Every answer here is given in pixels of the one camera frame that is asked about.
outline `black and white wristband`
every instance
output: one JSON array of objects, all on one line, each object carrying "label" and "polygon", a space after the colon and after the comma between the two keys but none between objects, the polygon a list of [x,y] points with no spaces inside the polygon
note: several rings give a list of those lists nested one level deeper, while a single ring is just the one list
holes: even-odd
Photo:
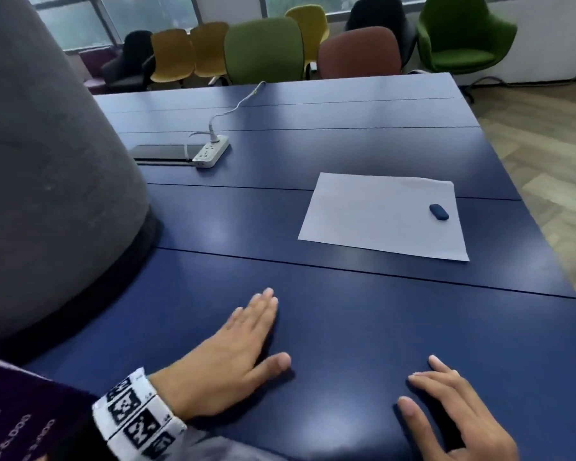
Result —
[{"label": "black and white wristband", "polygon": [[137,369],[92,405],[108,448],[120,461],[169,460],[182,448],[186,426]]}]

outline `yellow chair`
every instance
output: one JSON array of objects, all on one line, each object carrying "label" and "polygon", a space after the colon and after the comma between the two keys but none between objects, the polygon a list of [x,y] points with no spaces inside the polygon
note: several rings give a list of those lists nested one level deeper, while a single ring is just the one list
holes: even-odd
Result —
[{"label": "yellow chair", "polygon": [[295,6],[286,11],[286,16],[299,23],[303,46],[305,47],[305,67],[317,61],[320,44],[329,37],[329,24],[326,13],[320,5]]},{"label": "yellow chair", "polygon": [[169,29],[152,36],[156,69],[151,76],[154,82],[181,81],[194,71],[194,49],[188,32]]},{"label": "yellow chair", "polygon": [[194,74],[199,77],[224,76],[224,37],[228,32],[226,22],[200,24],[190,31],[196,55]]}]

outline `power strip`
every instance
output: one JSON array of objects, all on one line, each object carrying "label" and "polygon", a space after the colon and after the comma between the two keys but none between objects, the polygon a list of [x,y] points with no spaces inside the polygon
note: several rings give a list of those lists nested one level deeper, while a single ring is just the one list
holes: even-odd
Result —
[{"label": "power strip", "polygon": [[218,135],[218,142],[208,142],[192,159],[192,164],[199,168],[211,168],[215,165],[229,145],[228,137]]}]

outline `blue eraser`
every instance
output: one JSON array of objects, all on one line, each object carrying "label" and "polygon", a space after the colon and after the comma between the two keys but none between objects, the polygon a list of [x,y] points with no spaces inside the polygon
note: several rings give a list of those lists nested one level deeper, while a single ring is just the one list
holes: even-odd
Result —
[{"label": "blue eraser", "polygon": [[445,221],[450,218],[446,210],[444,210],[444,208],[439,204],[429,205],[429,210],[431,210],[431,213],[435,215],[438,220]]}]

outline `grey pillar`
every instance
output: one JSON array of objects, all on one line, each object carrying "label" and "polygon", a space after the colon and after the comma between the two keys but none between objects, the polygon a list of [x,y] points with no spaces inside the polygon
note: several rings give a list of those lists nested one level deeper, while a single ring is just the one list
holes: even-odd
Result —
[{"label": "grey pillar", "polygon": [[147,210],[138,167],[38,14],[0,0],[0,339],[98,279]]}]

